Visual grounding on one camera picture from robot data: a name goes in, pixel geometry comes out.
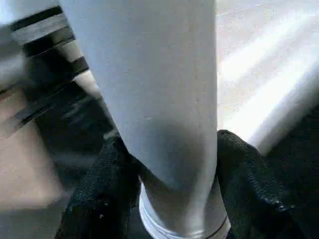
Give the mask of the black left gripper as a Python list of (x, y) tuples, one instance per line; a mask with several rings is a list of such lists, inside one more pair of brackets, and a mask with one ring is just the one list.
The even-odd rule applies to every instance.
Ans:
[(17, 20), (12, 35), (26, 57), (27, 99), (13, 128), (36, 122), (51, 152), (97, 154), (113, 129), (98, 86), (59, 7)]

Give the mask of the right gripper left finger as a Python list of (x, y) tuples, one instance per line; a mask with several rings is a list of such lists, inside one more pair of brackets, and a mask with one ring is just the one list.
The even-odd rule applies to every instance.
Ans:
[(55, 238), (127, 239), (139, 190), (139, 164), (119, 135), (108, 138), (75, 188)]

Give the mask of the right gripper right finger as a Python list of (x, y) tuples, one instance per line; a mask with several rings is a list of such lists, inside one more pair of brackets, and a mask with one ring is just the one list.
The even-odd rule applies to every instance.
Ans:
[(290, 193), (260, 152), (228, 130), (217, 132), (218, 179), (234, 239), (304, 239)]

